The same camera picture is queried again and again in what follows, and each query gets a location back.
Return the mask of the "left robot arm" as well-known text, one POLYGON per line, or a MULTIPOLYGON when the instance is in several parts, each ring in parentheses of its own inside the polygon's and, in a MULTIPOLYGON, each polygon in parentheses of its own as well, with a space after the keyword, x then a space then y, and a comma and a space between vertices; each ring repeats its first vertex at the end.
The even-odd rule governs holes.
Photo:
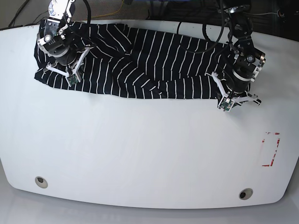
POLYGON ((215 50, 224 28, 228 26, 226 46, 214 56, 216 68, 208 74, 218 87, 217 107, 224 112, 229 112, 245 102, 261 104, 257 95, 249 94, 250 84, 255 81, 266 62, 265 54, 255 48, 252 41, 253 23, 245 13, 249 8, 250 3, 246 0, 217 1, 217 6, 212 8, 214 12, 209 14, 202 24, 204 39, 211 46, 205 50, 191 50, 183 44, 179 45, 184 51, 193 54, 215 50), (221 30, 217 40, 213 42, 207 35, 206 27, 207 22, 218 14, 221 16, 221 30))

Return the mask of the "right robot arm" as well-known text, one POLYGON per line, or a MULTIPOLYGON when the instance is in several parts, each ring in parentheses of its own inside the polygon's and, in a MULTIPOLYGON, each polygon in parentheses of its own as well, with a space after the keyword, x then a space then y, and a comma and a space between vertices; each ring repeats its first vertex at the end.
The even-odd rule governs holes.
POLYGON ((52 71, 63 76, 69 87, 80 83, 81 66, 89 51, 96 44, 71 28, 75 13, 75 1, 52 0, 48 7, 49 17, 37 34, 37 46, 54 62, 47 63, 43 71, 52 71))

